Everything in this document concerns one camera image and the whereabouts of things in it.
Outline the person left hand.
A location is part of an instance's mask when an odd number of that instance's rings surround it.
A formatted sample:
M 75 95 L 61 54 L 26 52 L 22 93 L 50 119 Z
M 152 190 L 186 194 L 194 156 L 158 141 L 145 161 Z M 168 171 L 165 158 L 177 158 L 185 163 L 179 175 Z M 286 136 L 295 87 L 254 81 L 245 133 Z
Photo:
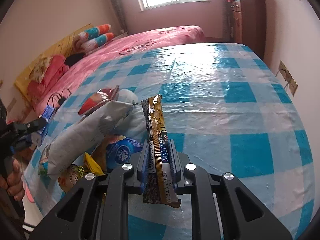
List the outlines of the person left hand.
M 1 188 L 5 189 L 8 195 L 16 201 L 22 200 L 25 196 L 21 166 L 15 158 L 12 163 L 12 172 L 8 175 L 7 179 L 1 176 Z

